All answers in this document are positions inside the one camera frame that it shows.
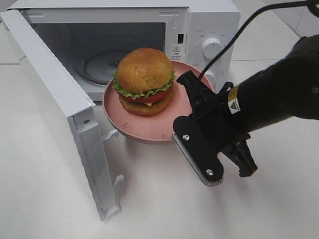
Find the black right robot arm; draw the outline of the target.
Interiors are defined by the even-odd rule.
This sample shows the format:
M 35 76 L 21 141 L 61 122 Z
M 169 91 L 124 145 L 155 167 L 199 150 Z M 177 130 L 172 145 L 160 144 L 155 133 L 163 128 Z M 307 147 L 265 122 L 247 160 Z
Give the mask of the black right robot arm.
M 226 82 L 214 93 L 192 71 L 177 82 L 186 89 L 192 112 L 173 122 L 173 139 L 206 186 L 222 182 L 223 153 L 241 177 L 256 170 L 247 140 L 250 132 L 290 117 L 319 117 L 319 37 L 301 38 L 291 52 L 239 85 Z

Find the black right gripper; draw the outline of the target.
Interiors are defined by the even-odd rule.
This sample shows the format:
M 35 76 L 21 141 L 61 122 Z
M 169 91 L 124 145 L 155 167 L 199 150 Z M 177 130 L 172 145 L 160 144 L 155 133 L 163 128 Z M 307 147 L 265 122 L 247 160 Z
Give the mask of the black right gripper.
M 215 94 L 192 71 L 180 75 L 177 82 L 186 90 L 192 113 L 173 121 L 173 133 L 200 137 L 208 142 L 210 151 L 217 155 L 221 152 L 230 159 L 239 168 L 240 177 L 252 176 L 258 167 L 246 142 L 251 136 L 227 122 L 220 95 Z

